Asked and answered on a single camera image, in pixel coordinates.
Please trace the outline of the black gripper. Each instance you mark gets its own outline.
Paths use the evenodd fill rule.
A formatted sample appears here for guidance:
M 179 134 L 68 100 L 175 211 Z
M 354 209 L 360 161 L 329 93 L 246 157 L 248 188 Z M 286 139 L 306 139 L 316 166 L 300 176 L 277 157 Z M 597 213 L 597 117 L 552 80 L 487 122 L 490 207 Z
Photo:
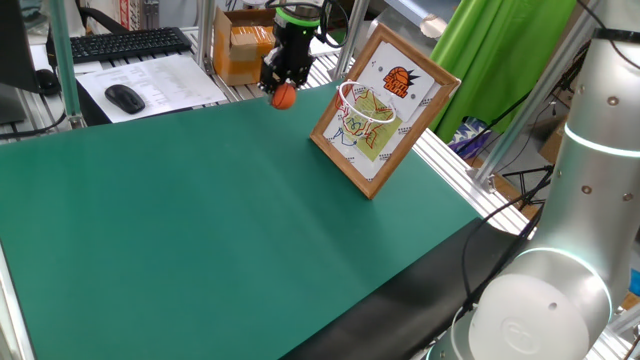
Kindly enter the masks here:
M 274 24 L 276 48 L 264 55 L 258 87 L 262 91 L 274 91 L 278 81 L 274 71 L 289 71 L 289 80 L 295 88 L 303 86 L 308 79 L 314 57 L 310 44 L 315 37 L 315 28 L 285 21 Z

